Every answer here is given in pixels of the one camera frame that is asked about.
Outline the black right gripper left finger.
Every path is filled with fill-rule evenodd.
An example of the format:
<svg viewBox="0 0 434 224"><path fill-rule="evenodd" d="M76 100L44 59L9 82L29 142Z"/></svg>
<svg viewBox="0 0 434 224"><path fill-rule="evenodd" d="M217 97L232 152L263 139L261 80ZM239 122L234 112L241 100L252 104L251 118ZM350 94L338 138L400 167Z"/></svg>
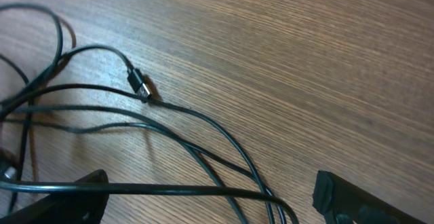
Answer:
<svg viewBox="0 0 434 224"><path fill-rule="evenodd" d="M1 218L1 224L99 224L108 199L101 193L53 193Z"/></svg>

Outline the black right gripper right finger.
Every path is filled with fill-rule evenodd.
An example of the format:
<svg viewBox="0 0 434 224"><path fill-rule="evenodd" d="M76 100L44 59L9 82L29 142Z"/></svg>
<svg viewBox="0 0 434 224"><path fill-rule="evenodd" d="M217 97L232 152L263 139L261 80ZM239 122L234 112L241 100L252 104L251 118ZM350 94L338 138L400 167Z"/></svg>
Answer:
<svg viewBox="0 0 434 224"><path fill-rule="evenodd" d="M332 172L317 173L313 207L327 224L423 224Z"/></svg>

